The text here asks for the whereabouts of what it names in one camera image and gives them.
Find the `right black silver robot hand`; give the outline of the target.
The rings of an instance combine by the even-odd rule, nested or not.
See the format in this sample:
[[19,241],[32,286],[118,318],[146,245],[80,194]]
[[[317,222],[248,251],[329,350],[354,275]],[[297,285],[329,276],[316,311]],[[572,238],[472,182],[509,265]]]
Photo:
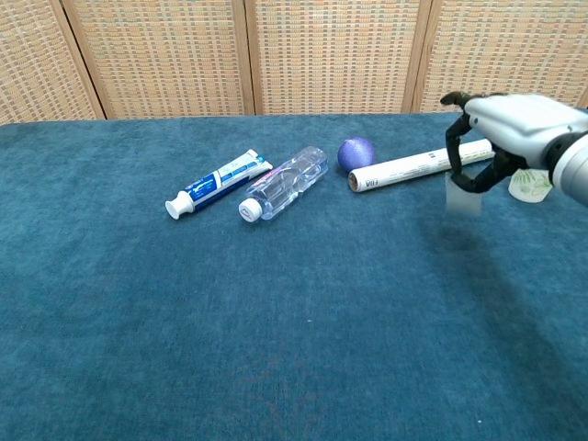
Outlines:
[[[548,172],[555,188],[587,204],[587,114],[536,94],[449,92],[444,106],[461,116],[446,131],[451,179],[462,190],[481,194],[517,170]],[[477,130],[491,144],[492,163],[475,177],[462,172],[460,137]]]

